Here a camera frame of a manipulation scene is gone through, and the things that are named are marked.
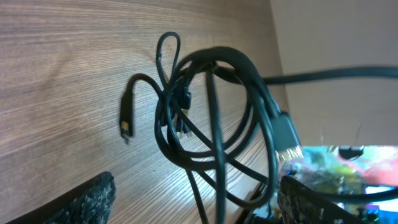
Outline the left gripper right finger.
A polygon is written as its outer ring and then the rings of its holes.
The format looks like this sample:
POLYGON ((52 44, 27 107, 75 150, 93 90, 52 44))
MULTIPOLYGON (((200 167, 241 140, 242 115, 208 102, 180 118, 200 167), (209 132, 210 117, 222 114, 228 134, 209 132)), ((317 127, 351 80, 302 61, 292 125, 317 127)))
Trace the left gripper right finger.
POLYGON ((277 203, 282 223, 343 223, 366 224, 364 203, 332 201, 326 196, 363 195, 363 181, 358 177, 324 177, 304 182, 283 176, 279 184, 277 203))

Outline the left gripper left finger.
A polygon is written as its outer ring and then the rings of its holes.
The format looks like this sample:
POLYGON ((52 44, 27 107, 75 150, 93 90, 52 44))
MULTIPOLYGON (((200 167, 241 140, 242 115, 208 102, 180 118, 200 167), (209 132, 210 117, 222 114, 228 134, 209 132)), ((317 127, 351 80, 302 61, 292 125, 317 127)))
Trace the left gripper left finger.
POLYGON ((107 224, 116 199, 114 177, 102 172, 11 223, 107 224))

